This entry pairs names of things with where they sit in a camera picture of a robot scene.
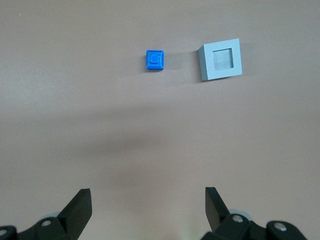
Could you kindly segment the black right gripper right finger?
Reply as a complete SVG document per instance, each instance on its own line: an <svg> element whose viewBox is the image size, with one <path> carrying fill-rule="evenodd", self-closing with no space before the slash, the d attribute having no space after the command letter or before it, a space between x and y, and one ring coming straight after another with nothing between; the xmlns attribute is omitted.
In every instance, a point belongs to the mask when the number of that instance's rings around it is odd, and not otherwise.
<svg viewBox="0 0 320 240"><path fill-rule="evenodd" d="M259 226L240 213L230 213L215 187L205 188L205 213L211 231L203 240L306 240L293 224L272 220Z"/></svg>

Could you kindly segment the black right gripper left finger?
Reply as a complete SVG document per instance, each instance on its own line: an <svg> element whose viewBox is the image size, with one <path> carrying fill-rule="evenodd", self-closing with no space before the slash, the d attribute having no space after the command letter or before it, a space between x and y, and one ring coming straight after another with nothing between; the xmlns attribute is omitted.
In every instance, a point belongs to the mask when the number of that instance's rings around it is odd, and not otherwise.
<svg viewBox="0 0 320 240"><path fill-rule="evenodd" d="M84 188L55 217L39 220L30 228L17 232L13 225L0 227L2 240L77 240L92 216L91 190Z"/></svg>

